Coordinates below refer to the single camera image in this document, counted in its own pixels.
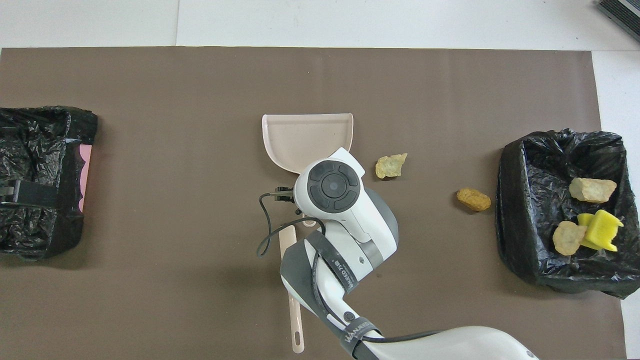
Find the white floor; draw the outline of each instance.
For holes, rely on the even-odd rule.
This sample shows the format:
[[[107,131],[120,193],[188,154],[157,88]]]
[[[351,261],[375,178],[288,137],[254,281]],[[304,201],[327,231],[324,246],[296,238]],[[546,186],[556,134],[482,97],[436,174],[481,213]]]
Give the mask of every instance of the white floor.
[[[169,45],[590,50],[602,128],[640,191],[640,43],[592,0],[0,1],[0,49]],[[640,358],[640,291],[622,312]]]

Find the black garbage bag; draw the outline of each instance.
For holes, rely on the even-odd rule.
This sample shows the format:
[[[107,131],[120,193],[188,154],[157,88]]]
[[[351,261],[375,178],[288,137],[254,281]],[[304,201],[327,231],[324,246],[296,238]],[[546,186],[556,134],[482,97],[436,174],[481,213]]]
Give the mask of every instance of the black garbage bag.
[[[97,117],[64,106],[0,108],[0,254],[48,258],[80,241],[79,146]]]
[[[618,184],[608,202],[574,199],[574,177]],[[619,218],[617,252],[581,246],[556,252],[552,236],[561,221],[604,209]],[[523,280],[554,290],[598,290],[624,299],[640,288],[640,230],[622,137],[596,131],[531,133],[505,146],[500,158],[496,232],[502,261]]]

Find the fried snack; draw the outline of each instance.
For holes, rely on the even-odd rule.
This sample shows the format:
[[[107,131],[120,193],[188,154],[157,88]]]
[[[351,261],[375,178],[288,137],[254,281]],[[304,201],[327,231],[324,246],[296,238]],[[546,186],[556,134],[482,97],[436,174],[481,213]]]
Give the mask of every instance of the fried snack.
[[[569,192],[572,197],[580,201],[602,204],[609,201],[609,197],[616,187],[617,184],[611,180],[576,177],[569,184]]]
[[[376,176],[384,179],[385,176],[394,177],[402,175],[400,170],[402,170],[404,159],[406,159],[406,153],[381,157],[376,163]]]
[[[562,255],[575,254],[586,231],[586,226],[576,225],[571,221],[560,222],[553,236],[556,251]]]
[[[456,198],[473,211],[484,211],[491,206],[489,196],[471,188],[462,188],[456,193]]]

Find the black cable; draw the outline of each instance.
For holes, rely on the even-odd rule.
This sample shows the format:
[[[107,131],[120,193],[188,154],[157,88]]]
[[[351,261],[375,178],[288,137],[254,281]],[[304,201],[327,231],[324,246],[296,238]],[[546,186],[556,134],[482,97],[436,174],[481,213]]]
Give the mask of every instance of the black cable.
[[[322,220],[320,220],[320,219],[318,219],[316,217],[299,218],[299,219],[293,220],[291,222],[288,222],[286,224],[283,224],[280,227],[278,227],[277,229],[272,231],[271,230],[271,218],[269,217],[269,213],[267,212],[267,208],[265,208],[264,204],[262,203],[262,199],[267,197],[267,196],[270,196],[270,195],[271,195],[271,193],[263,193],[258,198],[258,202],[260,203],[260,207],[264,211],[264,216],[267,217],[267,226],[269,227],[269,234],[260,242],[260,245],[258,245],[258,248],[255,249],[255,254],[258,255],[258,258],[263,258],[267,254],[267,251],[269,251],[269,247],[271,246],[271,238],[275,234],[277,234],[280,231],[284,230],[287,226],[291,226],[293,224],[297,224],[297,223],[302,222],[302,221],[313,220],[313,221],[317,222],[320,225],[320,231],[322,232],[322,235],[324,235],[326,233],[326,227],[324,226],[324,222],[322,222]],[[263,246],[264,246],[264,250],[262,252],[260,252],[260,249]]]
[[[267,217],[267,226],[269,227],[269,232],[271,232],[271,218],[269,218],[269,213],[267,212],[267,208],[264,207],[264,204],[262,203],[262,200],[271,195],[270,193],[263,193],[262,195],[260,195],[260,197],[258,198],[258,202],[260,203],[260,207],[262,208],[262,210],[264,211],[264,216]]]
[[[258,248],[255,249],[255,254],[258,255],[258,258],[263,258],[267,254],[267,251],[269,251],[269,246],[271,245],[271,238],[274,237],[275,234],[279,233],[280,231],[283,231],[288,226],[291,226],[293,224],[297,224],[299,222],[307,221],[307,220],[313,220],[313,221],[317,222],[318,224],[320,224],[320,228],[321,228],[320,231],[322,232],[323,235],[326,233],[326,227],[324,226],[324,223],[322,222],[322,220],[320,220],[318,218],[314,218],[314,217],[299,218],[299,219],[290,221],[290,222],[288,222],[286,224],[282,224],[280,227],[278,227],[274,231],[271,231],[267,235],[267,237],[262,239],[262,241],[260,242],[260,245],[258,245]],[[260,252],[260,248],[262,248],[262,246],[265,243],[266,243],[266,246],[264,247],[264,251]]]
[[[439,332],[441,331],[439,330],[425,331],[425,332],[420,332],[418,334],[395,336],[393,338],[370,338],[368,336],[363,336],[362,341],[368,341],[370,343],[397,343],[398,341],[407,341],[407,340],[414,340],[418,338],[425,338],[426,336],[435,335],[435,334],[438,334]]]

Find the black strap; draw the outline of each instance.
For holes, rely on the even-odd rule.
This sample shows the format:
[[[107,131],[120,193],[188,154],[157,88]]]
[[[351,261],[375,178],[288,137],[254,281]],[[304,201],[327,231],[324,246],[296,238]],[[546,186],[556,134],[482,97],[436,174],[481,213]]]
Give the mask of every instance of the black strap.
[[[344,291],[346,291],[347,294],[352,292],[353,289],[358,286],[358,279],[356,279],[356,275],[351,271],[351,268],[347,265],[342,255],[333,247],[333,244],[319,231],[312,231],[306,239],[332,270],[335,277],[340,281]]]
[[[56,187],[28,180],[8,180],[0,183],[0,201],[13,206],[55,208],[58,201]]]
[[[373,325],[367,318],[361,316],[353,320],[344,328],[342,336],[340,337],[340,344],[349,354],[353,355],[356,345],[358,345],[360,340],[362,340],[364,334],[372,330],[379,332],[375,325]]]

